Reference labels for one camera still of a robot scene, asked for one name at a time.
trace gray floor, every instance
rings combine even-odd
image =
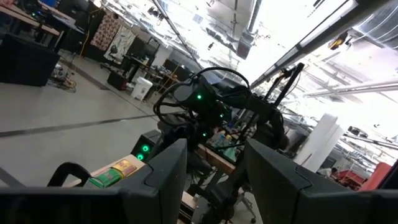
[[[68,54],[64,53],[63,57],[68,58]],[[0,83],[0,167],[25,185],[46,185],[54,170],[66,161],[77,162],[89,171],[99,169],[128,155],[142,133],[156,128],[156,117],[131,118],[153,114],[152,105],[157,96],[146,103],[137,101],[108,85],[109,72],[100,69],[97,63],[76,57],[74,64],[110,90],[100,90],[79,74],[72,76],[77,82],[76,93],[51,86]],[[175,110],[164,108],[164,111]],[[130,120],[43,133],[23,132],[124,118]],[[10,132],[16,134],[2,137]],[[248,194],[248,198],[254,202],[252,195]],[[257,223],[261,223],[254,207]],[[239,204],[233,222],[249,223],[250,219],[249,212]]]

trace white bin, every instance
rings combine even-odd
[[[136,83],[136,87],[134,87],[131,96],[137,100],[142,101],[148,93],[149,89],[152,87],[153,83],[141,77],[137,79]]]

